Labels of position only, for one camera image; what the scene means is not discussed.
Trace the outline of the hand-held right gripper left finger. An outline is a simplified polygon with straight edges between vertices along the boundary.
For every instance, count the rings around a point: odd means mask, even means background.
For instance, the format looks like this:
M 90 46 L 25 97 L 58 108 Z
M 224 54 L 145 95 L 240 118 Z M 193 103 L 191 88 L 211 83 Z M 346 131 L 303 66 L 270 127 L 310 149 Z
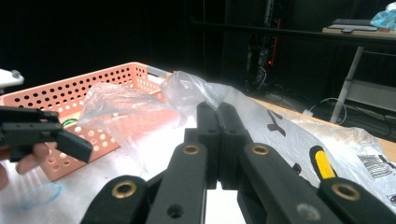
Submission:
M 197 142 L 207 148 L 207 188 L 215 189 L 218 183 L 219 172 L 219 121 L 216 111 L 206 102 L 196 106 L 196 128 L 186 128 L 185 142 Z

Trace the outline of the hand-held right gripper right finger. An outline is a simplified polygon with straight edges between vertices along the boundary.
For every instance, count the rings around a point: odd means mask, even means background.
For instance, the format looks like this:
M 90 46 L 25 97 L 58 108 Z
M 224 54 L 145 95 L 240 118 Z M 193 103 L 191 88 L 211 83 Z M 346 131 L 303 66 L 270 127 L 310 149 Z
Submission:
M 221 103 L 217 116 L 220 126 L 219 182 L 223 189 L 237 190 L 239 157 L 252 139 L 232 105 Z

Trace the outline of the pink perforated plastic basket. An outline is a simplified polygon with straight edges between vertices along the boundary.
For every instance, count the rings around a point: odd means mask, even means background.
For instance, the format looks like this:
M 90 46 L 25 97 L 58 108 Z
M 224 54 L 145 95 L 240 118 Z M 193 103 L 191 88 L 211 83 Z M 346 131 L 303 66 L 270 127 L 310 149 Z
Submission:
M 0 105 L 57 111 L 60 121 L 65 122 L 78 119 L 87 91 L 97 82 L 118 84 L 134 90 L 141 90 L 164 101 L 160 85 L 169 76 L 171 76 L 170 72 L 153 66 L 136 62 L 125 63 L 34 88 L 7 93 L 0 96 Z M 102 130 L 81 128 L 75 122 L 65 125 L 65 128 L 70 133 L 75 133 L 92 143 L 93 152 L 90 161 L 97 160 L 119 147 L 116 140 Z M 41 163 L 40 167 L 50 181 L 69 175 L 86 164 L 55 149 L 54 143 L 49 143 L 49 148 L 49 157 Z

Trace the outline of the clear plastic bag yellow print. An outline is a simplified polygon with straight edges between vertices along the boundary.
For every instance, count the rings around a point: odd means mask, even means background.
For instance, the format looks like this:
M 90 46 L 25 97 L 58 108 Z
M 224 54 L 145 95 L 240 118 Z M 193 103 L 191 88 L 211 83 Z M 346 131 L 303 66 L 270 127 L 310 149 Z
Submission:
M 250 100 L 237 89 L 177 71 L 160 86 L 162 100 L 116 84 L 90 87 L 80 126 L 103 130 L 132 152 L 143 177 L 164 170 L 182 131 L 198 123 L 196 107 L 233 105 L 253 141 L 273 147 L 289 165 L 297 164 L 313 186 L 334 173 L 362 185 L 396 214 L 396 164 L 377 139 L 359 128 L 325 128 L 283 116 Z

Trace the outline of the black equipment with red light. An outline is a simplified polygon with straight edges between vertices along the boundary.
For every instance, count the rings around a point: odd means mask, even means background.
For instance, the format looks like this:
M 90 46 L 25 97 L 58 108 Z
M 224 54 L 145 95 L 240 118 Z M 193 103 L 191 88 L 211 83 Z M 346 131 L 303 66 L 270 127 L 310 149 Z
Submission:
M 274 67 L 277 38 L 272 35 L 252 35 L 247 47 L 247 91 L 255 91 L 266 85 L 270 70 Z

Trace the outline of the white printed plastic bag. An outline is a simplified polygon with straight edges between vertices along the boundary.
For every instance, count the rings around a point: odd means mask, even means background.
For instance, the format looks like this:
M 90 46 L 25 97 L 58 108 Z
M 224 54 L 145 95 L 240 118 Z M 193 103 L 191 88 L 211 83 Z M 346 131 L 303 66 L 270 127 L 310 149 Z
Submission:
M 296 111 L 292 111 L 289 110 L 287 108 L 278 106 L 278 105 L 273 105 L 264 101 L 261 101 L 259 99 L 255 99 L 252 98 L 252 101 L 256 102 L 257 104 L 264 106 L 272 111 L 275 111 L 276 113 L 287 117 L 288 119 L 302 119 L 302 120 L 311 120 L 312 122 L 315 123 L 320 123 L 325 125 L 327 128 L 330 127 L 335 127 L 335 128 L 339 128 L 339 125 L 330 123 L 328 121 L 325 120 L 321 120 L 321 119 L 316 119 L 313 117 L 309 117 L 307 115 L 301 114 L 299 112 Z M 382 145 L 383 151 L 386 154 L 386 156 L 392 161 L 392 162 L 396 162 L 396 143 L 390 142 L 388 140 L 382 139 L 377 137 L 377 140 L 380 142 L 380 144 Z

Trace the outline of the grey monitor base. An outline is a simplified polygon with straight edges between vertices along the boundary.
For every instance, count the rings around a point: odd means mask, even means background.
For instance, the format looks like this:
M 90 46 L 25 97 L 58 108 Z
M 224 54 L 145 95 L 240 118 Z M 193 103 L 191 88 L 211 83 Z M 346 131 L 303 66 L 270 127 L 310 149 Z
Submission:
M 328 29 L 340 30 L 342 33 L 352 33 L 354 31 L 363 32 L 376 32 L 377 28 L 374 26 L 360 26 L 360 25 L 344 25 L 344 24 L 333 24 L 328 26 Z

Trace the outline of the dark keyboard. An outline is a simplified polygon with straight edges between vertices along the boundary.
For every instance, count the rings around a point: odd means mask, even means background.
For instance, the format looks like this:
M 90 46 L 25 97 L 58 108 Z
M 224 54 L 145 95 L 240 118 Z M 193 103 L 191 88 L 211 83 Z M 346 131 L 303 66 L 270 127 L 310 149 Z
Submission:
M 357 19 L 336 19 L 332 24 L 340 25 L 357 25 L 357 26 L 371 26 L 370 20 L 357 20 Z

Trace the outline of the blue plastic packet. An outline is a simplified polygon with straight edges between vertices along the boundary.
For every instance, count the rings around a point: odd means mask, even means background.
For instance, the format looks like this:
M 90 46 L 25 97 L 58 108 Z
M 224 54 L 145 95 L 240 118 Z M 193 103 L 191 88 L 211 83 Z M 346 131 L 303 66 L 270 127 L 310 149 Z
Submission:
M 388 4 L 371 19 L 374 27 L 396 31 L 396 2 Z

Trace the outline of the white metal frame desk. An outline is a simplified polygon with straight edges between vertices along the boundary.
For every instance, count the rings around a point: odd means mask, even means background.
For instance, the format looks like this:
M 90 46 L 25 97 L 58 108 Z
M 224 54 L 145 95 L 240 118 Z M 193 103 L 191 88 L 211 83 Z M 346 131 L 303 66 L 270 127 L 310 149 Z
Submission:
M 322 32 L 324 34 L 341 35 L 342 37 L 368 37 L 370 40 L 373 40 L 375 37 L 384 37 L 386 40 L 396 41 L 396 32 L 359 30 L 345 32 L 343 29 L 339 28 L 323 28 Z M 364 51 L 365 47 L 359 44 L 348 73 L 344 79 L 342 89 L 336 99 L 336 104 L 330 119 L 331 123 L 337 122 L 342 108 L 347 109 L 345 100 L 351 100 L 364 105 L 370 105 L 396 112 L 396 88 L 361 81 L 354 78 Z

